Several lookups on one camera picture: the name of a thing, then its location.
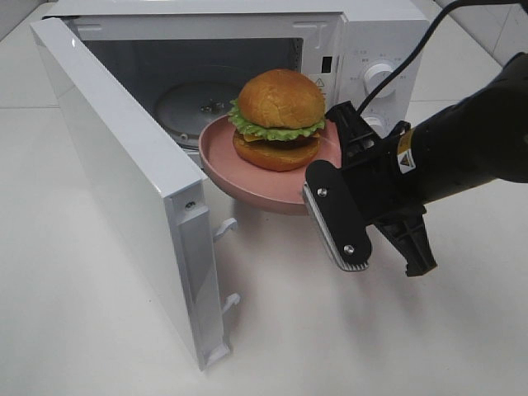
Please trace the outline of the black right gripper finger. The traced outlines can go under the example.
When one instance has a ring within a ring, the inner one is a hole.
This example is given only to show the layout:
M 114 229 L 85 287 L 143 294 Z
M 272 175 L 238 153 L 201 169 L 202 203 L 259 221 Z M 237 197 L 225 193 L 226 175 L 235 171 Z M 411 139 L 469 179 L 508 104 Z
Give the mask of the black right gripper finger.
M 341 170 L 317 160 L 307 166 L 304 177 L 304 204 L 330 259 L 342 271 L 366 270 L 372 245 Z
M 374 222 L 406 261 L 407 277 L 423 276 L 437 267 L 421 214 L 398 214 Z

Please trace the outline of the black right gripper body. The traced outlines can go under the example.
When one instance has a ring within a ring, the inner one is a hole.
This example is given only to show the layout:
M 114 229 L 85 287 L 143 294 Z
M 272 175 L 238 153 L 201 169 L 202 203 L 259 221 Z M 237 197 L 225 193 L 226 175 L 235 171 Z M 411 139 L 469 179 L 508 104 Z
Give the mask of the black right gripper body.
M 367 224 L 388 224 L 421 218 L 425 207 L 399 185 L 397 160 L 401 135 L 411 129 L 399 121 L 389 135 L 380 137 L 349 102 L 333 106 L 326 117 L 337 127 L 342 151 L 342 176 Z

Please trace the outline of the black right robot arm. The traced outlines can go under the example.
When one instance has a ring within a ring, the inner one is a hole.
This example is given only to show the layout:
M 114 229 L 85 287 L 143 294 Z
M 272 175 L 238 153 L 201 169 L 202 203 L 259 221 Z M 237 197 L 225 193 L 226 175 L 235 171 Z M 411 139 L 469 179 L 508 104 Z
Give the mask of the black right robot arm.
M 436 267 L 426 204 L 496 179 L 527 180 L 527 56 L 516 54 L 484 88 L 418 125 L 378 136 L 350 102 L 334 106 L 342 163 L 310 163 L 304 202 L 330 258 L 363 271 L 374 225 L 406 260 L 407 276 Z

